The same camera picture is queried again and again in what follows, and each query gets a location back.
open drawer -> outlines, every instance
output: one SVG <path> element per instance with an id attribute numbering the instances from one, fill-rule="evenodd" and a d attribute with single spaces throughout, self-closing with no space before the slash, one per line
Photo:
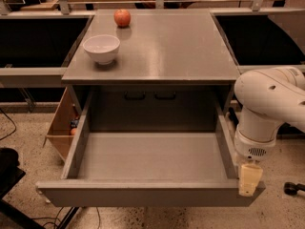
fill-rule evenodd
<path id="1" fill-rule="evenodd" d="M 213 88 L 91 88 L 62 180 L 36 184 L 55 206 L 248 206 Z"/>

red apple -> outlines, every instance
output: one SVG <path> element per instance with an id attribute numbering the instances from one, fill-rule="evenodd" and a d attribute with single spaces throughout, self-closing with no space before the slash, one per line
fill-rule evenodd
<path id="1" fill-rule="evenodd" d="M 119 27 L 128 27 L 131 23 L 131 14 L 128 10 L 121 9 L 114 13 L 114 21 Z"/>

white bowl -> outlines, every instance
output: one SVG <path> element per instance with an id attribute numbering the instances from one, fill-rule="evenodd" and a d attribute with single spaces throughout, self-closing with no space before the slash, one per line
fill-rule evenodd
<path id="1" fill-rule="evenodd" d="M 83 47 L 94 62 L 107 65 L 117 56 L 120 40 L 113 35 L 101 34 L 86 40 Z"/>

